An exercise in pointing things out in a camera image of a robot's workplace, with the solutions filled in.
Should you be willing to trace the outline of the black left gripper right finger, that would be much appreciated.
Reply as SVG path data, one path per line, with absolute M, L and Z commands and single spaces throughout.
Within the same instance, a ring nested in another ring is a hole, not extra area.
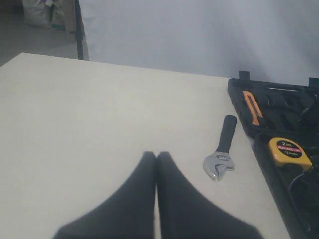
M 252 225 L 206 199 L 168 152 L 157 157 L 160 232 L 163 239 L 260 239 Z

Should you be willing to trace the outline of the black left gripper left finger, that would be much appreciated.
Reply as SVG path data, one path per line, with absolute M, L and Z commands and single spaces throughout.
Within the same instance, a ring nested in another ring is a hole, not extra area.
M 152 239 L 156 195 L 156 156 L 143 153 L 125 183 L 106 201 L 62 226 L 56 239 Z

